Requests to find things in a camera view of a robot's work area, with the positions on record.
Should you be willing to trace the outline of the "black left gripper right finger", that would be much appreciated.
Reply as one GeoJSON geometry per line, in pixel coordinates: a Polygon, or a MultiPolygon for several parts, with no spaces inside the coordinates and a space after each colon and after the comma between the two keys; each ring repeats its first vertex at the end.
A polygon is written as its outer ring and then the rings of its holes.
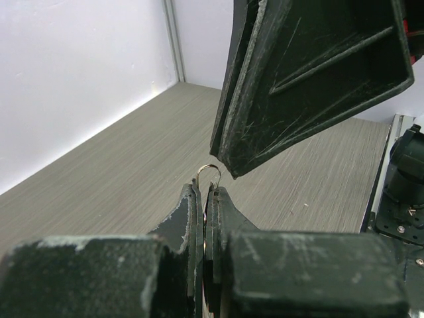
{"type": "Polygon", "coordinates": [[[258,229],[209,190],[205,301],[215,317],[407,317],[393,252],[373,234],[258,229]]]}

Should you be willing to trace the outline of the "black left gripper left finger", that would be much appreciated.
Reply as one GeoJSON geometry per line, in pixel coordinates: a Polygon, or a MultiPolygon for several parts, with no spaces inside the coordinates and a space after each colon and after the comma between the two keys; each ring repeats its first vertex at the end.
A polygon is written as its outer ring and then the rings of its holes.
{"type": "Polygon", "coordinates": [[[195,182],[145,235],[49,236],[1,260],[2,317],[201,317],[203,212],[195,182]]]}

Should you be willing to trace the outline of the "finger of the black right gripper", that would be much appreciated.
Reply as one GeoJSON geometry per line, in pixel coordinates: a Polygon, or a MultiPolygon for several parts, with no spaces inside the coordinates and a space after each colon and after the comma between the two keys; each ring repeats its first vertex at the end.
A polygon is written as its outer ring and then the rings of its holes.
{"type": "Polygon", "coordinates": [[[235,1],[210,153],[239,178],[409,88],[413,1],[235,1]]]}

